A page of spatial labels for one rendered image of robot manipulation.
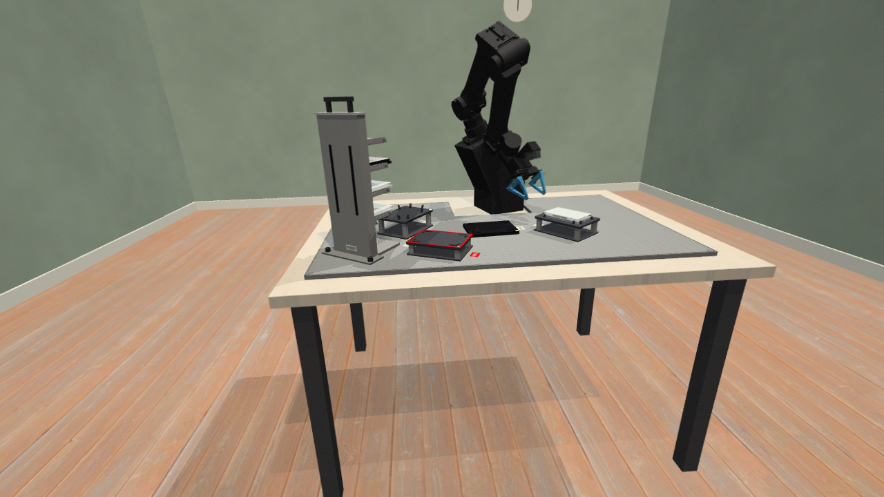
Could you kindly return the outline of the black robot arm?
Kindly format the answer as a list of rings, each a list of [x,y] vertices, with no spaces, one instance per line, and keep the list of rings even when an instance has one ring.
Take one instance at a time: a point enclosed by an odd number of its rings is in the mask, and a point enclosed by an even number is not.
[[[471,146],[483,139],[486,150],[492,156],[498,154],[504,166],[508,164],[512,173],[531,167],[528,160],[541,158],[539,144],[527,142],[520,150],[520,135],[508,131],[512,96],[521,67],[528,63],[530,44],[526,38],[521,39],[499,20],[488,29],[478,32],[476,41],[476,57],[468,73],[466,86],[460,97],[452,101],[454,114],[463,120],[466,127],[464,130],[467,136],[462,137],[462,141]],[[494,81],[494,87],[487,124],[481,111],[486,106],[487,93],[484,87],[489,77]]]

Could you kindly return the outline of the white well plate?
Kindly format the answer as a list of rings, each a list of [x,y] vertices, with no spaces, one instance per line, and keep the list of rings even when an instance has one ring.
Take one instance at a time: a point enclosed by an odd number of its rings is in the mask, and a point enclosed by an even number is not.
[[[378,214],[385,211],[393,211],[395,210],[394,205],[389,204],[379,204],[378,202],[374,202],[374,216],[378,216]]]
[[[590,213],[566,210],[566,208],[560,207],[544,211],[544,214],[546,214],[546,217],[556,218],[556,220],[562,220],[565,222],[573,223],[573,220],[575,220],[576,224],[579,224],[580,220],[583,222],[590,220],[590,217],[593,216],[593,214]],[[544,214],[542,214],[542,216],[544,216]]]
[[[372,180],[372,191],[379,190],[382,188],[393,188],[393,187],[394,187],[394,185],[392,185],[391,182],[374,182],[374,180]]]

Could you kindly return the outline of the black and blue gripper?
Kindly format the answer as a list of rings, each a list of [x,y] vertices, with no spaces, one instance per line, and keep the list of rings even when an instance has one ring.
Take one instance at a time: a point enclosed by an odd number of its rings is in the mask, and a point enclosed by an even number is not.
[[[506,190],[510,191],[512,194],[520,196],[523,200],[528,200],[528,193],[523,180],[527,180],[528,178],[530,178],[530,176],[532,176],[532,180],[531,182],[528,182],[528,185],[531,185],[535,190],[539,191],[540,194],[546,194],[546,188],[544,188],[544,172],[542,170],[539,170],[539,168],[531,166],[527,168],[521,168],[517,170],[517,172],[512,173],[512,170],[510,169],[508,164],[506,164],[506,169],[508,169],[508,172],[510,172],[511,174],[511,177],[506,180],[506,183],[508,184],[506,185]],[[537,180],[539,179],[542,184],[542,189],[540,189],[539,186],[536,184]],[[519,184],[524,195],[515,190],[515,188]]]

